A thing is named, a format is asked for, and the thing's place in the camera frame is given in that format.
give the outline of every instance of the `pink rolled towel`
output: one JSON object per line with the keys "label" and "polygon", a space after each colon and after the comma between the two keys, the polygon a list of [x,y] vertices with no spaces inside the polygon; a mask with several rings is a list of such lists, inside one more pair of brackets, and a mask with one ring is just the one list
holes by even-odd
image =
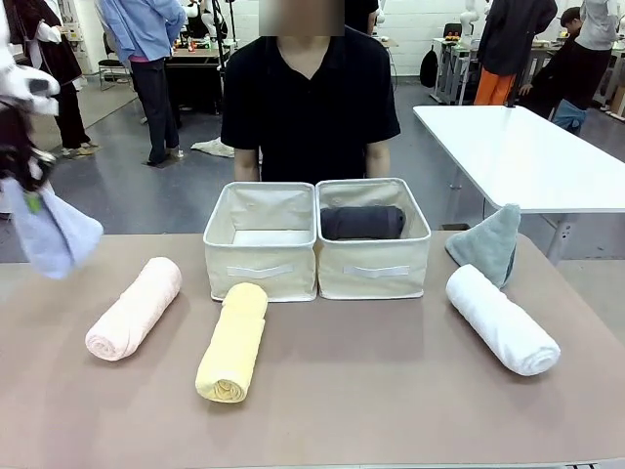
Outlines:
{"label": "pink rolled towel", "polygon": [[87,350],[110,362],[135,353],[176,298],[182,283],[180,269],[171,260],[150,259],[133,284],[89,329]]}

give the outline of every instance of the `orange pants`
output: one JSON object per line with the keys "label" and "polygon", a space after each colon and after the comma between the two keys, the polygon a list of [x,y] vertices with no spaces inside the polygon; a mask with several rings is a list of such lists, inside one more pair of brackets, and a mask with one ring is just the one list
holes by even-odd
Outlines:
{"label": "orange pants", "polygon": [[481,69],[476,106],[502,106],[515,84],[515,75],[499,76]]}

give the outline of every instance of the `hand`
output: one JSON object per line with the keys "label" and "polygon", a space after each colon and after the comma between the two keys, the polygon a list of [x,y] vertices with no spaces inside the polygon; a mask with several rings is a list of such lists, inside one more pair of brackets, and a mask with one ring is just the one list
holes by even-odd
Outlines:
{"label": "hand", "polygon": [[532,85],[531,83],[528,85],[523,85],[521,86],[521,88],[519,89],[519,94],[521,96],[525,96],[528,95],[529,92],[532,90],[532,88],[534,87],[534,85]]}

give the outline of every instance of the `light blue cloth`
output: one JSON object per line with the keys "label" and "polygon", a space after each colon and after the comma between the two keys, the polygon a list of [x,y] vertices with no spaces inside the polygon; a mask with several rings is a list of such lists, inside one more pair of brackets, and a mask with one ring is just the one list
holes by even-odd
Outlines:
{"label": "light blue cloth", "polygon": [[582,124],[586,121],[587,114],[587,110],[582,110],[569,101],[562,100],[551,121],[571,134],[578,135]]}
{"label": "light blue cloth", "polygon": [[123,63],[131,56],[149,61],[171,56],[187,20],[178,0],[101,0],[100,7]]}
{"label": "light blue cloth", "polygon": [[445,249],[460,267],[473,265],[501,288],[515,263],[520,224],[521,209],[508,204],[470,230],[450,236]]}
{"label": "light blue cloth", "polygon": [[100,222],[64,202],[49,189],[39,191],[40,210],[30,211],[15,179],[0,181],[12,211],[21,248],[32,267],[49,278],[65,278],[81,265],[102,237]]}

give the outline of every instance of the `yellow rolled towel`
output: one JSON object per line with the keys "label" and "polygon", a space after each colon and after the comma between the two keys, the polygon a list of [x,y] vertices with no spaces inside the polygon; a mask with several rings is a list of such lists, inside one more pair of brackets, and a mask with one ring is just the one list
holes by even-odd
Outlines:
{"label": "yellow rolled towel", "polygon": [[267,295],[262,288],[247,285],[250,287],[237,285],[228,293],[211,344],[197,369],[195,389],[210,401],[240,403],[252,382],[265,328]]}

